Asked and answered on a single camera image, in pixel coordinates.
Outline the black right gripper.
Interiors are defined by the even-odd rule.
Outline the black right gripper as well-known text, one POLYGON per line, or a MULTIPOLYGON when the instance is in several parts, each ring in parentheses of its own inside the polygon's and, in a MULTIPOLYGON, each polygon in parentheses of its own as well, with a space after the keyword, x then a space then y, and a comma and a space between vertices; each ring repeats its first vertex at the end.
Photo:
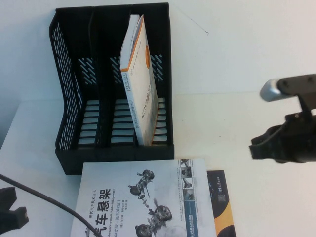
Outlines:
POLYGON ((316 117, 310 110, 289 114, 281 125, 251 139, 254 160, 273 159, 277 163, 307 163, 316 160, 316 117))

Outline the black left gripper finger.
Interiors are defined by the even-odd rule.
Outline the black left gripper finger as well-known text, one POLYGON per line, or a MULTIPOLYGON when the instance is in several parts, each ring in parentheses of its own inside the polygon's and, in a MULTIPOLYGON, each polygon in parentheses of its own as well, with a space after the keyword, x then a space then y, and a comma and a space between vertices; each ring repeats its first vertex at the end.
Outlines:
POLYGON ((16 210, 0 211, 0 233, 22 228, 29 221, 26 207, 19 207, 16 210))
POLYGON ((15 201, 17 200, 16 190, 14 187, 6 187, 0 189, 0 213, 1 214, 14 214, 10 210, 15 201))

